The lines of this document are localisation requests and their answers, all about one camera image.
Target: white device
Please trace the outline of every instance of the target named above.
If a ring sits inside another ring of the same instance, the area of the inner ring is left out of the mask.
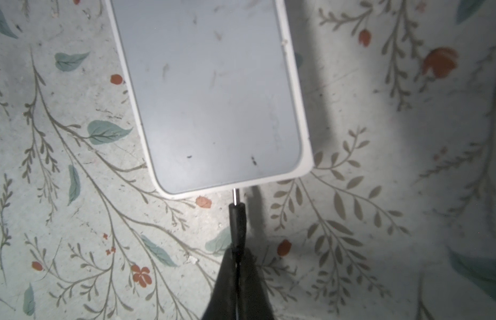
[[[106,0],[150,175],[167,198],[313,165],[284,0]]]

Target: teal leaf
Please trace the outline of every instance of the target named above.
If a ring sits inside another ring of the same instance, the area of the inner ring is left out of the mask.
[[[122,129],[109,121],[93,120],[88,125],[88,134],[90,135],[88,139],[92,144],[115,142],[127,136],[131,130],[132,128]]]
[[[150,250],[151,253],[154,254],[154,256],[161,261],[164,265],[167,265],[169,267],[178,267],[175,262],[173,262],[172,258],[168,255],[166,251],[164,251],[163,248],[158,247],[155,243],[150,241],[147,237],[144,235],[141,236],[143,243],[145,243],[145,246]]]
[[[294,53],[294,58],[296,59],[296,68],[300,68],[303,64],[303,56],[297,52]]]
[[[79,197],[81,192],[81,183],[79,182],[79,174],[73,165],[68,166],[70,174],[70,188],[68,189],[68,204],[72,203]]]
[[[10,27],[8,27],[8,23],[6,23],[6,19],[4,18],[4,15],[3,15],[3,12],[1,11],[1,9],[0,9],[0,32],[3,35],[8,35],[9,37],[12,37],[14,39],[19,38],[11,31]]]
[[[29,288],[24,292],[24,305],[22,310],[27,315],[32,315],[34,313],[34,293],[33,287],[29,284]]]
[[[56,67],[61,71],[72,71],[77,69],[81,62],[90,54],[87,53],[77,53],[68,55],[65,53],[58,52],[54,55],[54,59],[56,59]]]
[[[456,23],[460,24],[481,8],[485,0],[460,0],[456,13]]]
[[[226,227],[219,232],[219,234],[205,244],[205,249],[212,252],[213,255],[223,255],[225,250],[232,243],[232,236],[230,235],[230,227]]]
[[[496,259],[470,258],[449,250],[450,265],[496,301]]]

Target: gray panel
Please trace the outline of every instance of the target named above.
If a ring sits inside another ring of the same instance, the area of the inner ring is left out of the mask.
[[[300,133],[273,1],[112,5],[155,175],[166,192],[297,166]]]

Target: leaf pattern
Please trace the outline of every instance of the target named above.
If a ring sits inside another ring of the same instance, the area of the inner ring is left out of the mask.
[[[81,183],[79,182],[79,174],[73,165],[68,166],[70,174],[70,188],[68,190],[68,204],[72,203],[79,197],[81,192]]]
[[[14,39],[19,38],[11,31],[10,27],[8,27],[8,23],[6,22],[6,18],[4,17],[1,9],[0,9],[0,32],[3,35],[8,35],[9,37],[14,38]]]
[[[205,243],[205,249],[215,256],[222,256],[225,250],[230,247],[232,236],[230,235],[230,227],[226,227],[212,240]]]
[[[379,215],[379,212],[374,216],[374,225],[378,228],[381,227],[381,216]]]
[[[298,205],[303,204],[303,194],[301,193],[300,187],[296,187],[296,202]]]
[[[313,160],[314,160],[314,163],[315,163],[315,166],[319,166],[321,164],[321,161],[322,161],[322,152],[318,152],[315,154],[315,156],[313,157]]]
[[[337,229],[338,231],[340,231],[341,233],[344,233],[344,234],[348,234],[348,235],[353,235],[353,232],[350,231],[349,229],[347,229],[346,227],[344,227],[343,225],[341,225],[340,223],[336,222],[336,221],[333,221],[333,220],[328,220],[328,223],[335,229]]]
[[[29,287],[24,291],[24,304],[22,305],[22,311],[26,315],[34,314],[34,292],[33,287],[29,284]]]
[[[91,144],[111,143],[127,136],[132,129],[122,129],[118,125],[104,120],[93,120],[88,125]]]
[[[12,237],[8,229],[8,224],[7,224],[7,220],[5,219],[5,214],[8,213],[7,208],[10,207],[11,204],[10,200],[14,193],[13,191],[11,191],[11,185],[13,183],[13,179],[9,179],[7,174],[4,174],[3,177],[4,177],[4,182],[2,186],[3,192],[0,197],[0,270],[3,275],[4,283],[6,285],[7,279],[6,279],[3,255],[4,255],[4,249],[11,246],[10,240]]]
[[[178,267],[175,262],[173,262],[172,258],[168,255],[166,251],[164,251],[163,248],[158,247],[156,244],[154,244],[152,241],[150,241],[147,237],[142,235],[140,237],[143,240],[143,243],[145,243],[145,246],[150,250],[150,252],[159,260],[162,262],[162,264],[167,265],[169,267]]]
[[[77,69],[84,59],[90,53],[77,53],[77,54],[65,54],[65,53],[57,53],[54,55],[54,59],[56,60],[56,67],[61,71],[72,71]]]
[[[308,228],[308,233],[307,233],[307,237],[310,239],[313,234],[315,233],[315,231],[317,230],[317,227],[319,225],[317,225],[316,223],[312,224],[309,228]]]
[[[333,204],[338,216],[341,217],[343,220],[346,220],[346,209],[344,208],[344,202],[342,201],[342,197],[338,193],[335,193]]]
[[[381,193],[381,186],[379,185],[371,190],[371,193],[369,193],[369,199],[377,197],[380,193]]]
[[[360,182],[364,179],[363,176],[359,176],[359,177],[355,177],[353,179],[351,179],[348,183],[347,183],[347,189],[353,189],[354,187],[356,187],[357,185],[360,184]]]
[[[470,258],[449,249],[452,268],[496,301],[496,259]]]
[[[361,210],[361,205],[358,200],[354,199],[354,215],[358,218],[358,220],[363,220],[364,218],[364,213]]]
[[[385,84],[391,86],[390,97],[398,99],[397,111],[403,109],[410,109],[411,104],[408,102],[408,97],[411,96],[412,92],[404,88],[404,82],[408,79],[408,72],[401,69],[397,63],[399,60],[406,59],[409,57],[412,61],[417,61],[419,70],[413,77],[413,81],[417,82],[419,79],[422,82],[422,86],[418,90],[419,93],[424,92],[428,85],[434,82],[437,78],[441,77],[430,77],[426,76],[426,72],[420,72],[422,63],[425,61],[421,55],[421,47],[424,45],[424,41],[418,39],[416,35],[416,29],[419,27],[419,23],[410,18],[408,14],[410,2],[407,0],[398,1],[396,4],[392,1],[380,1],[379,3],[370,3],[366,1],[360,2],[361,14],[350,15],[346,12],[342,12],[340,15],[335,15],[333,12],[326,13],[322,8],[319,9],[319,17],[321,19],[320,25],[332,24],[334,25],[333,31],[338,30],[342,25],[354,24],[354,28],[351,31],[351,36],[354,36],[363,22],[368,25],[368,21],[372,15],[382,15],[385,14],[387,19],[394,20],[394,27],[391,29],[390,35],[386,38],[386,41],[382,45],[381,54],[389,55],[390,60],[388,63],[388,69],[384,78]],[[423,10],[425,2],[420,2],[416,10]],[[358,35],[358,41],[364,47],[367,47],[372,39],[372,33],[369,31],[368,27],[360,31]],[[408,42],[410,47],[410,52],[407,53],[407,48],[402,46],[403,42]],[[453,68],[443,69],[448,70],[442,73],[443,77],[446,77]],[[367,143],[362,142],[360,147],[365,146]],[[344,150],[349,152],[346,143],[343,144]]]
[[[459,0],[456,23],[460,24],[474,15],[484,2],[485,0]]]

